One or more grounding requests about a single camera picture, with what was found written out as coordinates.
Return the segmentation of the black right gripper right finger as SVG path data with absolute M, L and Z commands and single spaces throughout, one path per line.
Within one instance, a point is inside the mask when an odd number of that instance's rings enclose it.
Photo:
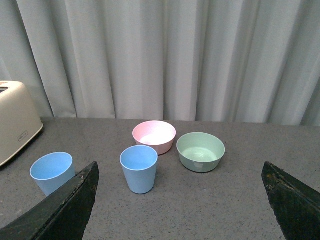
M 287 240 L 320 238 L 320 193 L 270 162 L 262 181 L 269 204 Z

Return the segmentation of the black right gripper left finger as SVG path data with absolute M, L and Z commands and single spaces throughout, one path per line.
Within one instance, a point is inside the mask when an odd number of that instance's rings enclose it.
M 92 162 L 38 205 L 0 230 L 2 240 L 81 240 L 99 183 Z

